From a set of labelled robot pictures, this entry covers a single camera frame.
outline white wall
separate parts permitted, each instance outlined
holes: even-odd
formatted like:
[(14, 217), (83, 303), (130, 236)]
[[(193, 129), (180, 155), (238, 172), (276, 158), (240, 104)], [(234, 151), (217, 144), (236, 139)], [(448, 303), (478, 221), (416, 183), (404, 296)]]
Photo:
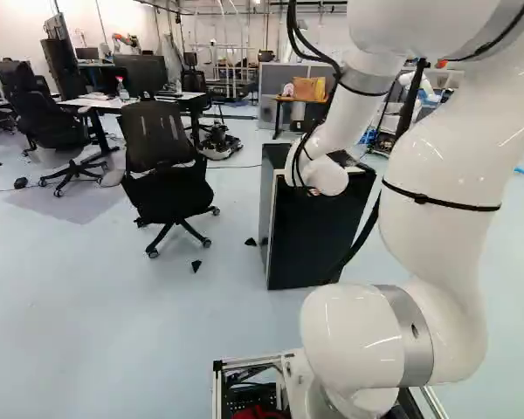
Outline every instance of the white wall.
[[(304, 19), (308, 25), (308, 31), (303, 32), (307, 39), (319, 47), (326, 54), (333, 55), (336, 59), (340, 59), (341, 51), (344, 51), (351, 45), (348, 34), (348, 27), (346, 25), (346, 15), (336, 14), (324, 15), (321, 22), (318, 15), (303, 14), (298, 15), (299, 19)], [(251, 15), (250, 24), (246, 24), (246, 15), (240, 15), (240, 22), (243, 29), (243, 39), (249, 40), (250, 47), (253, 48), (255, 59), (256, 53), (259, 49), (264, 49), (265, 44), (265, 25), (264, 17), (262, 15)], [(225, 23), (227, 28), (227, 43), (240, 45), (240, 29), (239, 23), (235, 16), (225, 16)], [(219, 44), (225, 43), (224, 20), (221, 16), (199, 16), (198, 18), (183, 16), (183, 35), (185, 48), (190, 50), (190, 47), (196, 42), (199, 44), (208, 44), (211, 39), (216, 39)], [(160, 15), (160, 31), (165, 32), (169, 30), (167, 17), (165, 12)], [(174, 24), (173, 15), (173, 31), (176, 32), (176, 39), (179, 48), (181, 47), (180, 30)], [(279, 18), (279, 15), (271, 15), (268, 24), (268, 41), (267, 49), (277, 52), (279, 48), (283, 48), (287, 41), (286, 34), (286, 14)], [(203, 62), (208, 59), (210, 54), (204, 50), (200, 51), (200, 61)]]
[[(95, 0), (58, 0), (58, 3), (74, 47), (81, 46), (77, 29), (85, 33), (88, 46), (104, 42)], [(143, 49), (157, 49), (153, 8), (132, 0), (99, 0), (99, 4), (111, 48), (110, 36), (119, 32), (137, 35)], [(0, 0), (0, 60), (29, 59), (34, 72), (45, 75), (51, 86), (54, 84), (39, 41), (46, 38), (43, 22), (54, 14), (52, 0)]]

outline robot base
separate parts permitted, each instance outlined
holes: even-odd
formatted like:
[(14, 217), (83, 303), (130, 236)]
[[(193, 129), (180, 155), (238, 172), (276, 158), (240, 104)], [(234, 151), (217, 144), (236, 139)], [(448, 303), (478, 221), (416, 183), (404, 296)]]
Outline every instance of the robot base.
[[(260, 384), (240, 385), (242, 381)], [(433, 390), (420, 389), (426, 403), (418, 405), (408, 388), (400, 388), (396, 404), (383, 418), (423, 419), (420, 408), (428, 405), (432, 414), (427, 417), (448, 419)], [(250, 411), (252, 417), (346, 419), (314, 379), (302, 349), (266, 357), (214, 361), (212, 418), (247, 418)]]

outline floor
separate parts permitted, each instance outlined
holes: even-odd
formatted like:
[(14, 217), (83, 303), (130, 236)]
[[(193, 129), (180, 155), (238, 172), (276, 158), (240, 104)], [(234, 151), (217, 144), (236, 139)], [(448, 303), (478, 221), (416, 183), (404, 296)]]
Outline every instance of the floor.
[[(112, 118), (104, 123), (116, 132)], [(260, 164), (272, 133), (253, 120), (228, 125), (245, 147), (210, 164), (221, 216), (193, 223), (213, 240), (209, 250), (176, 228), (149, 260), (143, 249), (159, 229), (137, 230), (126, 198), (80, 224), (19, 208), (8, 198), (20, 192), (0, 192), (0, 418), (207, 418), (213, 360), (300, 345), (310, 290), (268, 292), (258, 249), (244, 245), (258, 235), (259, 168), (240, 167)], [(0, 136), (0, 189), (42, 173), (20, 156), (22, 142)], [(364, 161), (379, 174), (387, 164)], [(203, 261), (196, 274), (195, 259)], [(524, 175), (510, 182), (480, 275), (488, 356), (472, 379), (437, 392), (452, 418), (524, 417)], [(407, 277), (374, 231), (341, 280)]]

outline black cabinet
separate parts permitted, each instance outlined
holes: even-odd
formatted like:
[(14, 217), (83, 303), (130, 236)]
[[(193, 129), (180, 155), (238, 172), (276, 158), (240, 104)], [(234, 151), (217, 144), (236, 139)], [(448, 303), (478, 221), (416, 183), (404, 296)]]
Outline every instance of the black cabinet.
[(260, 179), (259, 244), (269, 290), (320, 285), (354, 241), (376, 179), (346, 152), (332, 153), (349, 173), (339, 196), (307, 196), (286, 185), (288, 144), (265, 144)]

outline silver metal ring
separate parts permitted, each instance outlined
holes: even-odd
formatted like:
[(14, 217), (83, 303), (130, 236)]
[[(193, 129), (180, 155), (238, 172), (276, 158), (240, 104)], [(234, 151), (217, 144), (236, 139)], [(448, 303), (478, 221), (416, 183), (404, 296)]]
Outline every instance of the silver metal ring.
[[(501, 0), (497, 9), (493, 12), (486, 25), (478, 34), (470, 39), (458, 51), (445, 57), (448, 60), (459, 60), (473, 55), (481, 46), (493, 42), (516, 18), (524, 6), (524, 0)], [(478, 55), (469, 58), (469, 61), (477, 61), (491, 57), (499, 51), (504, 50), (512, 44), (524, 31), (524, 16), (520, 22), (506, 35), (497, 45)]]
[(402, 331), (403, 377), (397, 387), (420, 387), (433, 373), (434, 353), (431, 333), (421, 309), (402, 288), (375, 285), (390, 303)]

